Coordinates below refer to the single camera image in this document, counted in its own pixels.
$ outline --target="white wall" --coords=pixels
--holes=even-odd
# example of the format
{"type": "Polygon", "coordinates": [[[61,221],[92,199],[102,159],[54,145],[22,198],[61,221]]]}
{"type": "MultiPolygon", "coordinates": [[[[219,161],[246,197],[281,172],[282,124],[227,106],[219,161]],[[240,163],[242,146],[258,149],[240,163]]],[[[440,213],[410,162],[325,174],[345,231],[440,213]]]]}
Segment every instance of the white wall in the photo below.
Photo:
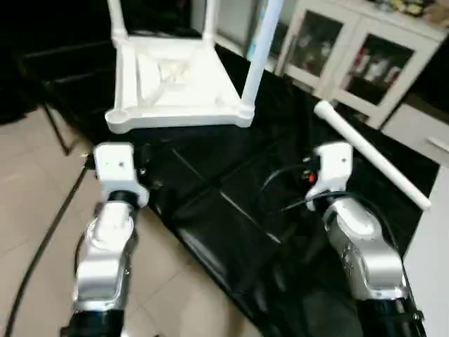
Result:
{"type": "MultiPolygon", "coordinates": [[[[233,41],[244,44],[254,0],[221,0],[217,28],[233,41]]],[[[280,21],[288,25],[297,0],[283,0],[280,21]]],[[[192,27],[203,31],[206,0],[192,0],[192,27]]]]}
{"type": "Polygon", "coordinates": [[[192,0],[191,26],[200,33],[203,32],[205,10],[206,0],[192,0]]]}
{"type": "Polygon", "coordinates": [[[428,337],[449,336],[449,168],[442,166],[404,264],[428,337]]]}

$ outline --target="black table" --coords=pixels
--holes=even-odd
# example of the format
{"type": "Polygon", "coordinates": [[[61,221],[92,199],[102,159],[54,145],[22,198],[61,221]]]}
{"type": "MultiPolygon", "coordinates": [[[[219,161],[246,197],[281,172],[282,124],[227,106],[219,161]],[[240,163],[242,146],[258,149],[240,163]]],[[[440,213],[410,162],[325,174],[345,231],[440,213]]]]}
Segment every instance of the black table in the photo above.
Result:
{"type": "MultiPolygon", "coordinates": [[[[219,46],[217,51],[241,93],[248,62],[219,46]]],[[[311,115],[315,104],[311,95],[265,73],[250,128],[159,128],[118,136],[109,133],[102,116],[82,125],[94,143],[125,140],[151,148],[146,184],[152,208],[264,336],[362,336],[320,219],[305,209],[266,217],[254,205],[271,172],[301,162],[311,145],[342,139],[311,115]]],[[[438,164],[344,116],[429,195],[438,164]]],[[[298,198],[303,193],[298,176],[276,180],[262,198],[263,208],[298,198]]],[[[357,151],[347,188],[386,213],[404,254],[421,216],[418,207],[357,151]]]]}

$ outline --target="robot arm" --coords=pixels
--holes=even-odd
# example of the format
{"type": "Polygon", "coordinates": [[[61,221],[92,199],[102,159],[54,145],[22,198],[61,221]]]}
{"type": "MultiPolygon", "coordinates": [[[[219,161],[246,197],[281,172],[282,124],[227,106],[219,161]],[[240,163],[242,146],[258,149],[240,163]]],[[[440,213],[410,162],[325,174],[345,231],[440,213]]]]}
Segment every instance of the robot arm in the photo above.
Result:
{"type": "Polygon", "coordinates": [[[121,335],[137,243],[135,217],[149,199],[137,180],[131,144],[98,145],[94,157],[104,206],[86,228],[87,252],[76,272],[74,314],[61,330],[68,337],[121,335]]]}
{"type": "MultiPolygon", "coordinates": [[[[327,102],[319,103],[315,112],[419,207],[430,207],[429,200],[327,102]]],[[[346,190],[352,173],[352,146],[348,143],[322,145],[316,149],[316,154],[321,165],[316,184],[307,193],[307,207],[321,215],[329,242],[340,256],[351,294],[357,303],[364,336],[426,336],[423,316],[416,310],[403,261],[396,247],[384,240],[381,226],[387,225],[381,224],[384,220],[344,193],[337,193],[336,197],[314,198],[324,192],[346,190]]]]}

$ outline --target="white plastic pipe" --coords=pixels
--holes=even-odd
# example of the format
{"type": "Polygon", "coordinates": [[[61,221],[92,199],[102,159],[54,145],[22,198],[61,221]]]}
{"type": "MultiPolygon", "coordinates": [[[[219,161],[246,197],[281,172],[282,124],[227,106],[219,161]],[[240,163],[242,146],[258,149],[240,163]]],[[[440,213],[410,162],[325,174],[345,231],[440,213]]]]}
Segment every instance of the white plastic pipe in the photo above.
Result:
{"type": "Polygon", "coordinates": [[[274,31],[279,20],[283,0],[269,0],[262,19],[260,31],[256,37],[256,46],[251,66],[246,77],[245,88],[241,96],[241,104],[246,110],[254,111],[255,97],[259,90],[260,80],[267,64],[269,49],[272,46],[274,31]]]}
{"type": "Polygon", "coordinates": [[[109,15],[111,17],[112,39],[127,37],[128,32],[123,21],[120,0],[107,0],[107,5],[109,6],[109,15]]]}
{"type": "Polygon", "coordinates": [[[213,43],[217,24],[220,0],[206,0],[206,19],[204,20],[203,40],[213,43]]]}
{"type": "Polygon", "coordinates": [[[375,149],[360,133],[349,125],[329,104],[322,100],[314,112],[326,120],[340,135],[354,146],[367,160],[376,166],[390,181],[413,200],[423,211],[430,208],[431,202],[419,191],[392,163],[375,149]]]}

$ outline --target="black cable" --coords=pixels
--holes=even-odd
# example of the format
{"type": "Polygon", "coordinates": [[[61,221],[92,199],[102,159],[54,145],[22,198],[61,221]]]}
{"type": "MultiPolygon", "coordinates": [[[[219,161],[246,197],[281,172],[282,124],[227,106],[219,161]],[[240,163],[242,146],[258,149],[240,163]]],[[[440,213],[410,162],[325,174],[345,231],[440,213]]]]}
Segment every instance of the black cable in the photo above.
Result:
{"type": "Polygon", "coordinates": [[[76,243],[76,248],[75,248],[75,257],[73,260],[73,276],[76,277],[76,271],[78,270],[78,265],[79,265],[79,252],[81,250],[81,246],[84,242],[84,237],[85,234],[84,232],[81,233],[78,242],[76,243]]]}
{"type": "Polygon", "coordinates": [[[17,318],[17,313],[20,308],[20,304],[22,302],[22,299],[25,294],[25,290],[28,286],[28,283],[33,275],[34,270],[36,269],[37,264],[41,260],[41,257],[43,255],[45,249],[47,248],[48,243],[51,240],[51,237],[55,233],[56,228],[58,228],[58,225],[60,224],[60,221],[61,221],[62,217],[64,216],[65,211],[67,210],[76,191],[78,190],[81,182],[83,181],[87,170],[88,170],[87,165],[84,165],[83,169],[81,170],[81,172],[79,174],[79,177],[76,179],[75,184],[73,185],[69,194],[65,198],[64,202],[62,203],[62,206],[61,206],[60,210],[58,211],[58,214],[56,214],[56,217],[54,218],[53,222],[51,223],[50,227],[48,228],[47,233],[45,234],[45,237],[43,238],[41,244],[39,245],[36,253],[33,256],[33,259],[31,260],[31,263],[28,266],[25,276],[23,277],[22,282],[20,283],[19,289],[15,295],[15,300],[14,300],[13,306],[11,307],[11,312],[9,314],[8,323],[6,325],[4,337],[11,337],[11,335],[13,333],[14,323],[17,318]]]}
{"type": "Polygon", "coordinates": [[[292,204],[289,204],[287,206],[284,206],[281,209],[277,209],[275,211],[270,211],[268,213],[266,213],[265,215],[267,216],[272,216],[274,214],[278,214],[278,213],[285,213],[286,211],[289,211],[291,209],[295,209],[296,207],[299,207],[303,204],[306,204],[309,201],[314,201],[316,199],[320,199],[320,198],[326,198],[326,197],[353,197],[355,193],[353,192],[348,192],[348,191],[336,191],[336,192],[323,192],[320,194],[316,194],[313,197],[310,198],[301,198],[295,202],[293,202],[292,204]]]}
{"type": "Polygon", "coordinates": [[[263,192],[268,187],[270,182],[273,181],[274,179],[276,179],[277,177],[279,177],[282,173],[294,171],[294,170],[298,170],[298,169],[305,169],[305,168],[306,168],[306,166],[304,163],[299,163],[299,164],[285,166],[283,168],[279,168],[278,170],[275,170],[275,172],[270,174],[269,177],[264,181],[264,183],[260,187],[259,192],[257,193],[257,196],[256,196],[256,203],[259,202],[260,197],[262,196],[263,192]]]}

